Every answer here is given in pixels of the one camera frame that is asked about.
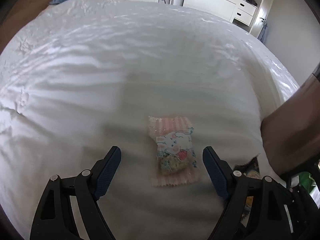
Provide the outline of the pink bunny candy wrapper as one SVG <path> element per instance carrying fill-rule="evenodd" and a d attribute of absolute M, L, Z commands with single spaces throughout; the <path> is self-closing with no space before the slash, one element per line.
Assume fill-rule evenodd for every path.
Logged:
<path fill-rule="evenodd" d="M 199 180 L 193 131 L 192 123 L 184 116 L 149 117 L 149 137 L 157 145 L 153 187 L 180 186 Z"/>

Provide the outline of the green snack bag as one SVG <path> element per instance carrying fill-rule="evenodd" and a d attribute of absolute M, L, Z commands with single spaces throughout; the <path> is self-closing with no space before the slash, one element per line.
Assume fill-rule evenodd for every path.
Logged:
<path fill-rule="evenodd" d="M 312 199 L 319 203 L 319 189 L 316 182 L 308 172 L 302 172 L 299 174 L 299 183 L 306 189 Z"/>

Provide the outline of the white bed sheet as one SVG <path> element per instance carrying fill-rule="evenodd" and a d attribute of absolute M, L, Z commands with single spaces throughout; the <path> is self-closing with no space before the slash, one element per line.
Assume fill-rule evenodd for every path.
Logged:
<path fill-rule="evenodd" d="M 52 175 L 73 177 L 112 146 L 121 163 L 99 206 L 116 239 L 207 239 L 223 210 L 202 162 L 257 158 L 261 121 L 298 89 L 255 37 L 216 16 L 127 0 L 68 0 L 1 54 L 1 206 L 24 239 Z M 149 117 L 185 116 L 200 179 L 153 187 Z"/>

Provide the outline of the blue towel on door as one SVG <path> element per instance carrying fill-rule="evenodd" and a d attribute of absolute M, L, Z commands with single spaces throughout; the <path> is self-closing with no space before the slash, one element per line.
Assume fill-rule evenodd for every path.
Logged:
<path fill-rule="evenodd" d="M 258 40 L 261 43 L 265 44 L 267 35 L 268 35 L 268 25 L 267 25 L 267 22 L 264 22 L 261 32 L 258 36 Z"/>

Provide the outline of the wooden headboard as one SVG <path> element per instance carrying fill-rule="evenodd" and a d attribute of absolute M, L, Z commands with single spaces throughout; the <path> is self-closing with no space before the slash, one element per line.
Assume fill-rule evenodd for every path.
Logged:
<path fill-rule="evenodd" d="M 3 50 L 15 34 L 32 21 L 51 0 L 17 0 L 1 21 L 1 50 Z"/>

